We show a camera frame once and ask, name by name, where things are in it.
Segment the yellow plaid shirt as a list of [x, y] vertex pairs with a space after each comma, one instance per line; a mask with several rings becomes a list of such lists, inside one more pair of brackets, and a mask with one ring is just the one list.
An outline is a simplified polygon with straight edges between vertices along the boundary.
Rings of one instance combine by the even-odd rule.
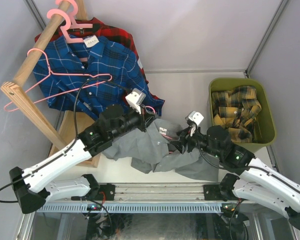
[[213, 123], [229, 132], [235, 143], [252, 143], [262, 106], [254, 86], [243, 85], [211, 94]]

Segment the pink wire hanger grey shirt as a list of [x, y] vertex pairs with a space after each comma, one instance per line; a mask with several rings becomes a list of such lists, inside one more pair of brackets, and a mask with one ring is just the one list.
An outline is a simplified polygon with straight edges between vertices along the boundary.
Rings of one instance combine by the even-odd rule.
[[162, 140], [163, 138], [168, 141], [176, 140], [178, 138], [177, 132], [181, 126], [177, 123], [156, 118], [146, 129], [147, 134], [153, 140]]

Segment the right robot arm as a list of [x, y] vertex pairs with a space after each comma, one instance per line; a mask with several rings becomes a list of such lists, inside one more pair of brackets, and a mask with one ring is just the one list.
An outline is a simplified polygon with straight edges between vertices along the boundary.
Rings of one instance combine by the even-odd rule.
[[206, 134], [196, 125], [177, 133], [170, 143], [180, 152], [198, 149], [218, 159], [218, 168], [228, 171], [219, 184], [220, 195], [236, 197], [269, 208], [300, 230], [300, 184], [295, 183], [262, 162], [254, 153], [232, 142], [230, 134], [219, 125]]

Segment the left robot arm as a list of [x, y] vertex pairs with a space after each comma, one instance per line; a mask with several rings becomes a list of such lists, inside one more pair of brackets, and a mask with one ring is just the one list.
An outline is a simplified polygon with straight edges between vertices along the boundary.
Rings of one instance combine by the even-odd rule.
[[131, 108], [125, 113], [120, 105], [111, 105], [63, 149], [32, 167], [11, 169], [12, 189], [22, 213], [33, 213], [47, 202], [59, 199], [96, 199], [100, 185], [92, 174], [63, 181], [55, 181], [55, 178], [110, 148], [116, 138], [134, 129], [144, 132], [156, 117], [144, 107]]

